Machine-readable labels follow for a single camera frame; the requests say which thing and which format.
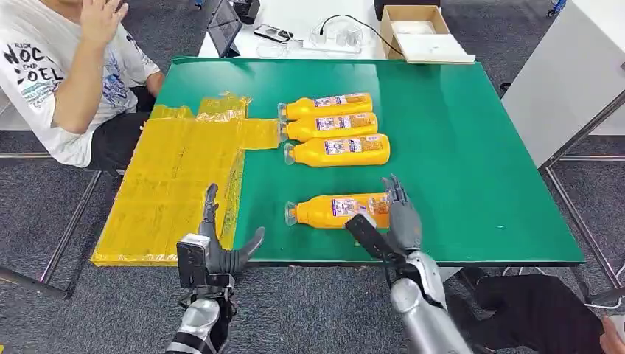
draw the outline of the bottle cap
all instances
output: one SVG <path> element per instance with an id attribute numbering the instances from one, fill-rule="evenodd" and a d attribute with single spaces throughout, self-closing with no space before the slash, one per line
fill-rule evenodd
<path id="1" fill-rule="evenodd" d="M 295 163 L 295 146 L 289 142 L 284 144 L 284 163 L 288 165 Z"/>
<path id="2" fill-rule="evenodd" d="M 286 103 L 278 103 L 278 121 L 286 122 L 287 121 L 287 105 Z"/>
<path id="3" fill-rule="evenodd" d="M 297 223 L 297 204 L 292 201 L 288 201 L 284 206 L 284 221 L 288 226 L 293 226 Z"/>
<path id="4" fill-rule="evenodd" d="M 278 121 L 278 142 L 283 142 L 289 139 L 289 134 L 287 133 L 287 123 Z"/>

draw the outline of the black pants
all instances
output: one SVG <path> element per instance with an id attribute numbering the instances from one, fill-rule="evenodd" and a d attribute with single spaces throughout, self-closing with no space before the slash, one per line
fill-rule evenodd
<path id="1" fill-rule="evenodd" d="M 485 277 L 475 295 L 495 314 L 468 328 L 473 343 L 493 350 L 526 346 L 544 354 L 603 352 L 601 320 L 557 277 Z"/>
<path id="2" fill-rule="evenodd" d="M 150 118 L 156 99 L 145 86 L 133 87 L 137 96 L 136 113 L 122 113 L 96 128 L 91 140 L 90 170 L 114 173 L 130 164 L 136 143 L 141 136 L 141 126 Z"/>

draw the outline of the person's arm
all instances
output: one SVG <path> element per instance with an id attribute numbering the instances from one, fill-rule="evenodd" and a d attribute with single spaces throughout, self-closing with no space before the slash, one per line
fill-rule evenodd
<path id="1" fill-rule="evenodd" d="M 87 131 L 102 97 L 104 48 L 113 38 L 128 4 L 116 11 L 120 0 L 83 0 L 82 36 L 67 78 L 55 92 L 52 120 L 70 133 Z"/>
<path id="2" fill-rule="evenodd" d="M 605 333 L 599 338 L 605 354 L 625 354 L 625 343 L 618 336 L 614 322 L 606 316 L 601 320 Z"/>
<path id="3" fill-rule="evenodd" d="M 145 85 L 147 86 L 147 90 L 152 94 L 152 96 L 157 97 L 161 92 L 161 87 L 163 86 L 163 80 L 165 79 L 165 75 L 162 72 L 155 72 L 147 77 L 145 80 Z"/>
<path id="4" fill-rule="evenodd" d="M 138 85 L 146 86 L 152 96 L 157 97 L 165 75 L 122 25 L 119 25 L 116 35 L 119 37 L 117 44 L 122 53 L 125 74 Z"/>

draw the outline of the bottle label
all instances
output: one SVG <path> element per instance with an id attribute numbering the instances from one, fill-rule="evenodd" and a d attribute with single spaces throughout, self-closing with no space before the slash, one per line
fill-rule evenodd
<path id="1" fill-rule="evenodd" d="M 313 100 L 315 107 L 330 107 L 331 105 L 344 105 L 347 103 L 365 102 L 365 94 L 344 94 L 341 96 L 322 97 Z"/>
<path id="2" fill-rule="evenodd" d="M 367 208 L 360 205 L 353 198 L 332 199 L 332 214 L 334 216 L 354 216 L 359 212 L 366 212 Z"/>
<path id="3" fill-rule="evenodd" d="M 365 102 L 367 99 L 366 94 L 347 94 L 345 100 L 347 103 Z"/>
<path id="4" fill-rule="evenodd" d="M 348 116 L 334 116 L 317 118 L 318 131 L 331 131 L 334 129 L 348 129 L 363 127 L 372 124 L 372 120 L 366 113 L 350 114 Z"/>
<path id="5" fill-rule="evenodd" d="M 388 197 L 370 197 L 367 204 L 362 205 L 353 198 L 332 199 L 332 215 L 334 216 L 354 216 L 359 212 L 367 212 L 369 215 L 388 214 Z"/>
<path id="6" fill-rule="evenodd" d="M 331 131 L 334 129 L 347 129 L 352 127 L 349 116 L 317 118 L 318 131 Z"/>
<path id="7" fill-rule="evenodd" d="M 383 195 L 382 198 L 369 198 L 369 214 L 388 214 L 388 196 Z"/>
<path id="8" fill-rule="evenodd" d="M 352 114 L 349 116 L 349 125 L 353 128 L 364 127 L 373 124 L 373 119 L 367 113 Z"/>
<path id="9" fill-rule="evenodd" d="M 362 136 L 360 138 L 331 139 L 325 142 L 326 155 L 341 153 L 361 153 L 363 151 L 382 150 L 384 145 L 378 135 Z"/>

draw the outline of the white t-shirt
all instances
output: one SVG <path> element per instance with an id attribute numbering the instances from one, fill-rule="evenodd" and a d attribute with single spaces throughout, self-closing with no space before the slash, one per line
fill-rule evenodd
<path id="1" fill-rule="evenodd" d="M 53 93 L 69 73 L 80 34 L 79 24 L 39 0 L 0 0 L 2 89 L 52 157 L 86 167 L 95 129 L 117 114 L 136 111 L 137 98 L 129 88 L 143 85 L 158 67 L 119 25 L 105 49 L 96 116 L 84 134 L 69 133 L 52 121 Z"/>

